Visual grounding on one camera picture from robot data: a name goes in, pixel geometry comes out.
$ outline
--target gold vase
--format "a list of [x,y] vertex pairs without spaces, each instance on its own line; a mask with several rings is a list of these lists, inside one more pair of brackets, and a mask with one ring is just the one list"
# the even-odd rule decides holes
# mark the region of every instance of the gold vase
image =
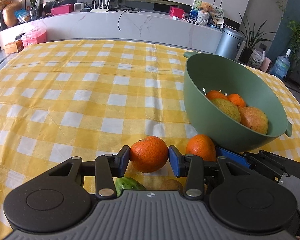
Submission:
[[21,10],[21,8],[20,2],[12,2],[3,9],[3,20],[8,27],[13,27],[18,24],[19,20],[14,15],[14,12]]

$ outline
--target yellow checkered tablecloth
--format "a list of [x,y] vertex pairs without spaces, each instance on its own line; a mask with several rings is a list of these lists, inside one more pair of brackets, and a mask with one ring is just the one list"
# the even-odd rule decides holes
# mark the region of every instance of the yellow checkered tablecloth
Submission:
[[[184,52],[131,41],[58,41],[30,46],[1,70],[0,239],[11,231],[2,209],[7,193],[71,156],[91,161],[146,135],[184,153],[196,134],[183,103]],[[300,162],[300,104],[279,79],[251,70],[276,93],[294,129],[262,148]],[[174,177],[169,164],[152,174],[129,165],[126,175],[150,190]],[[87,191],[94,186],[88,177]]]

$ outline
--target vase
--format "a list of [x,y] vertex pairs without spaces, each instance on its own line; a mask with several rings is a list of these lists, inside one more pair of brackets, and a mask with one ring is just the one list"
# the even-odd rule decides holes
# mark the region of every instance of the vase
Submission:
[[39,9],[38,9],[38,7],[36,7],[36,6],[31,7],[29,13],[30,13],[30,18],[31,18],[32,21],[38,19],[38,17],[39,17]]
[[2,11],[4,23],[8,27],[13,27],[18,24],[19,20],[15,16],[15,11],[21,10],[20,2],[12,2],[8,4]]
[[5,30],[7,28],[6,24],[4,23],[3,20],[3,14],[2,14],[2,10],[0,10],[0,30]]
[[252,50],[245,47],[239,57],[239,61],[241,61],[243,64],[248,64],[251,54],[252,54]]

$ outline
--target black plant pot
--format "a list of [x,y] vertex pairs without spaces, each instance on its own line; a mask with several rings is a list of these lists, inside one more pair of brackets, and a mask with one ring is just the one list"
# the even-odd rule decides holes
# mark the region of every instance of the black plant pot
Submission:
[[5,30],[7,28],[6,24],[4,23],[3,20],[3,14],[2,14],[2,10],[0,10],[0,30]]
[[239,61],[241,61],[243,64],[247,64],[251,54],[252,54],[252,50],[245,47],[239,57]]

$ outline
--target blue wall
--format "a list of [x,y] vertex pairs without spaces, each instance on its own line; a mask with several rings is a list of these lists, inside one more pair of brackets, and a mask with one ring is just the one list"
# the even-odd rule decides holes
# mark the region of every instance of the blue wall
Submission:
[[277,33],[267,53],[272,61],[280,55],[284,55],[288,49],[291,30],[287,28],[288,19],[300,21],[300,0],[288,0],[283,20],[280,22]]

